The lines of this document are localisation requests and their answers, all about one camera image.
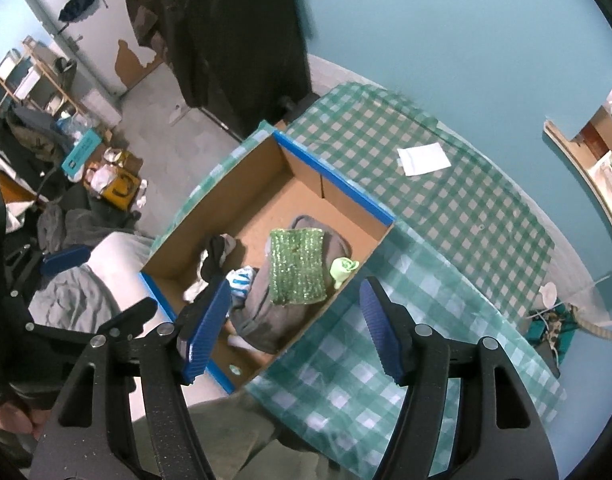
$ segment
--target blue gripper pad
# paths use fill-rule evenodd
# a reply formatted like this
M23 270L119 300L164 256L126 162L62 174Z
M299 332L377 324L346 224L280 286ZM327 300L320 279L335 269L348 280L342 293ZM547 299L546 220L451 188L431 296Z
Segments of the blue gripper pad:
M388 295L376 278L367 278L359 286L359 307L363 314L372 342L386 375L399 384L404 379L402 347L385 312L391 306Z
M43 276L55 276L64 270L85 264L89 258L90 248L85 245L76 245L59 253L45 256L40 272Z
M192 383L206 370L212 348L224 325L231 302L230 283L228 280L223 280L212 295L211 303L206 308L205 314L197 324L195 333L186 347L183 356L186 364L182 370L182 376L187 382Z

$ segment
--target green sequined cloth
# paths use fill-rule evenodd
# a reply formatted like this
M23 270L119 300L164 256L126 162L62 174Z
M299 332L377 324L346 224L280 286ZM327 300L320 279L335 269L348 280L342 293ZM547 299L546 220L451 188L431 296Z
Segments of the green sequined cloth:
M321 229L274 229L270 233L270 299L274 304L311 304L324 301Z

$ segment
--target human hand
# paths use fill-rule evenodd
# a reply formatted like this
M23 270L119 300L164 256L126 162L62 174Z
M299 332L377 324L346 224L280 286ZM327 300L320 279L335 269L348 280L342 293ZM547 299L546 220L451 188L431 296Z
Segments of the human hand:
M15 434L32 434L35 440L39 440L50 415L50 410L25 412L12 402L6 402L0 406L0 430Z

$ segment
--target gray carpet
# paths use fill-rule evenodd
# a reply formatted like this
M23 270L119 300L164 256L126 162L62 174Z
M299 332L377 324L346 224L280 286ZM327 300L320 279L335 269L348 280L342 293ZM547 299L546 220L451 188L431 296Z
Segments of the gray carpet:
M139 209L137 228L150 236L166 230L195 186L238 145L199 110L190 110L169 126L170 114L180 103L177 80L161 65L124 96L124 119L115 128L131 152L144 160L147 203Z

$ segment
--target black umbrella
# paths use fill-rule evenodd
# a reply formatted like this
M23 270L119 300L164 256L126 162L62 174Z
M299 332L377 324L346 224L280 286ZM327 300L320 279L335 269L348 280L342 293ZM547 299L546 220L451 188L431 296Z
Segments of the black umbrella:
M86 11L91 9L96 0L68 0L68 3L64 5L64 8L60 12L59 20L61 22L66 23L64 28L59 31L61 34L70 23L78 22L79 20L83 20L87 18L91 13L87 13ZM104 1L104 5L106 9L108 8L108 4Z

